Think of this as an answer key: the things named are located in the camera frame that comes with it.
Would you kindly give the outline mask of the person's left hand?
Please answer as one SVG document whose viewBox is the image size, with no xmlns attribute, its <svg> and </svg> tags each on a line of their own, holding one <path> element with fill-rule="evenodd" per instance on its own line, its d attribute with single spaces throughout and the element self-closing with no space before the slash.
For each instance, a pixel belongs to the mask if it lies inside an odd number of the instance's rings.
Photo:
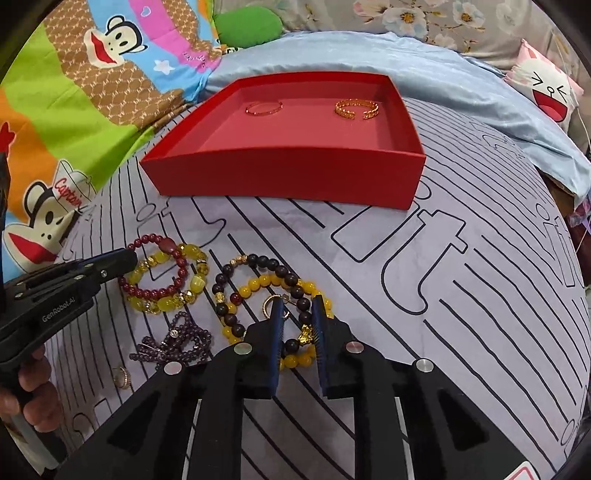
<svg viewBox="0 0 591 480">
<path fill-rule="evenodd" d="M 21 413 L 37 432 L 55 431 L 61 423 L 62 407 L 50 376 L 51 366 L 42 345 L 23 362 L 18 373 L 19 384 L 25 392 L 32 394 L 31 399 L 21 404 L 9 389 L 1 385 L 1 419 L 7 422 Z"/>
</svg>

